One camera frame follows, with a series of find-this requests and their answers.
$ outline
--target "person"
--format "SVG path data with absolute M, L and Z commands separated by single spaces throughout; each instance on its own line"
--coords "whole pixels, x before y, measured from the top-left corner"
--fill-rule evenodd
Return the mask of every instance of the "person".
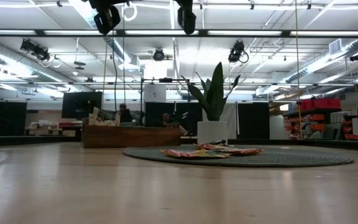
M 132 122 L 132 115 L 125 103 L 119 105 L 119 114 L 121 118 L 119 122 Z
M 173 128 L 173 127 L 179 126 L 180 133 L 182 135 L 185 135 L 187 133 L 186 129 L 183 128 L 179 123 L 174 123 L 171 120 L 171 116 L 168 113 L 164 113 L 162 115 L 162 121 L 160 122 L 159 126 L 162 127 L 162 128 Z

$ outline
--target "white cylinder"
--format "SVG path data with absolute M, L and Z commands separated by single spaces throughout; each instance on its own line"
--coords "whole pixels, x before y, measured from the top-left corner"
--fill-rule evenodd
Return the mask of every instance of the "white cylinder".
M 197 123 L 197 143 L 209 143 L 226 140 L 227 122 L 225 121 L 200 121 Z

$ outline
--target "computer monitor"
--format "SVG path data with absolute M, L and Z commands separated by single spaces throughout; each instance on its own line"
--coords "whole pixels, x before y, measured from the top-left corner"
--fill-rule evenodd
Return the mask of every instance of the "computer monitor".
M 102 92 L 65 93 L 63 96 L 62 118 L 82 119 L 102 105 Z

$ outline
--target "black partition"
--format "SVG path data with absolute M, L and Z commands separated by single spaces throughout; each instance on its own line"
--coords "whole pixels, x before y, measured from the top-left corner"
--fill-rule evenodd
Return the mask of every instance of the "black partition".
M 22 136 L 27 103 L 0 102 L 0 135 Z
M 239 103 L 239 139 L 270 139 L 268 103 Z
M 197 135 L 197 122 L 203 120 L 203 109 L 199 103 L 176 103 L 176 114 L 183 119 L 179 119 L 180 125 L 190 133 Z
M 145 104 L 145 126 L 155 127 L 162 120 L 162 115 L 168 113 L 173 114 L 175 110 L 174 103 L 154 103 L 146 102 Z

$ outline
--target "wooden floor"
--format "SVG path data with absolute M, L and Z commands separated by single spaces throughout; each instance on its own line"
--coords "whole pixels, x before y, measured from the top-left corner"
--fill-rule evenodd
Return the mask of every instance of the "wooden floor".
M 321 150 L 356 163 L 230 168 L 145 161 L 77 142 L 0 147 L 0 223 L 358 224 L 358 151 Z

